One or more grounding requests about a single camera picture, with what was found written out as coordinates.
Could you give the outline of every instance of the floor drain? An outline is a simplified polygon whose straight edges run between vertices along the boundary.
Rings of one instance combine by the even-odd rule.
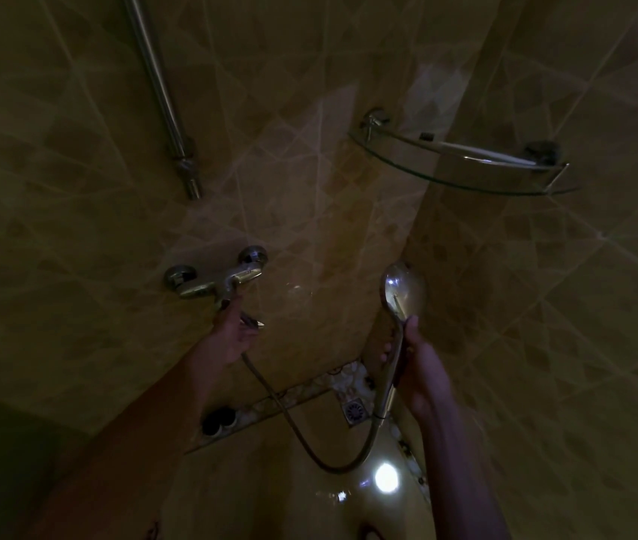
[[[352,399],[350,402],[342,404],[342,411],[344,411],[344,418],[349,426],[355,426],[359,423],[363,423],[369,418],[367,409],[364,404],[361,403],[359,398]]]

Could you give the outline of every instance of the chrome shower pole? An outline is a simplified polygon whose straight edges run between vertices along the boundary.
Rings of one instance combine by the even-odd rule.
[[[169,84],[166,81],[161,51],[156,42],[156,35],[146,6],[143,0],[123,1],[169,135],[169,152],[174,168],[187,188],[188,198],[200,199],[203,192],[194,160],[194,141],[185,133],[181,117],[174,105]]]

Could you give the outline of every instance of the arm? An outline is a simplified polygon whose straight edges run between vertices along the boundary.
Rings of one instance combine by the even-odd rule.
[[[209,335],[89,442],[39,509],[27,539],[137,540],[146,534],[212,386],[256,336],[241,325],[240,312],[237,298]]]
[[[410,346],[398,389],[421,430],[436,537],[509,540],[504,517],[477,476],[447,372],[419,333],[417,317],[407,321],[405,337]]]

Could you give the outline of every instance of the shower hose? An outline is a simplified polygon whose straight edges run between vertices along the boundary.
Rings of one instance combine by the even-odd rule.
[[[254,367],[254,364],[249,360],[249,357],[246,353],[241,354],[241,359],[244,361],[246,366],[249,368],[249,371],[254,374],[254,377],[259,380],[259,382],[263,385],[271,398],[277,403],[278,408],[284,414],[284,418],[287,419],[290,428],[296,435],[296,438],[301,443],[302,447],[306,451],[307,455],[311,457],[311,459],[319,466],[324,472],[329,472],[330,474],[346,474],[347,472],[351,472],[352,470],[356,470],[360,465],[363,464],[367,457],[369,456],[369,452],[372,450],[372,446],[374,445],[375,440],[377,439],[377,434],[379,433],[379,427],[382,425],[383,419],[372,415],[372,426],[369,429],[369,435],[367,436],[367,440],[364,442],[364,445],[361,447],[359,454],[352,460],[350,463],[345,464],[344,466],[331,466],[330,464],[325,463],[322,459],[320,459],[314,450],[311,448],[309,443],[306,441],[304,436],[302,435],[299,427],[296,426],[294,419],[287,411],[287,408],[284,407],[284,404],[281,403],[281,400],[277,396],[277,393],[271,388],[266,379],[263,378],[259,370]]]

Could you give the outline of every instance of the person's left arm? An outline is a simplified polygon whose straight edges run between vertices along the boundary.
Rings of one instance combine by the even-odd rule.
[[[213,385],[256,337],[240,314],[236,298],[209,335],[89,442],[44,501],[27,540],[143,538]]]

